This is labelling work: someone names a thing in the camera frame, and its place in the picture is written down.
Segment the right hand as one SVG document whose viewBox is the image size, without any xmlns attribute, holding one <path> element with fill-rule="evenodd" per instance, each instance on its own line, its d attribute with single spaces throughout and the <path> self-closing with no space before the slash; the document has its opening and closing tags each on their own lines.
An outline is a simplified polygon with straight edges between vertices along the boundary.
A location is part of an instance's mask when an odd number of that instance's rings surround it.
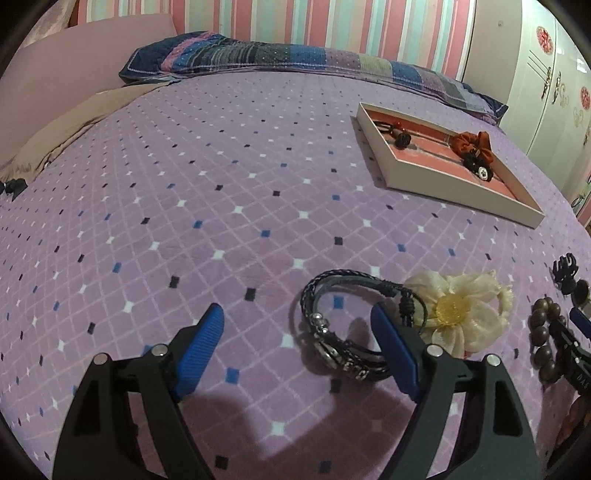
<svg viewBox="0 0 591 480">
<path fill-rule="evenodd" d="M 569 448 L 590 423 L 590 398 L 579 396 L 571 405 L 556 438 L 555 448 Z"/>
</svg>

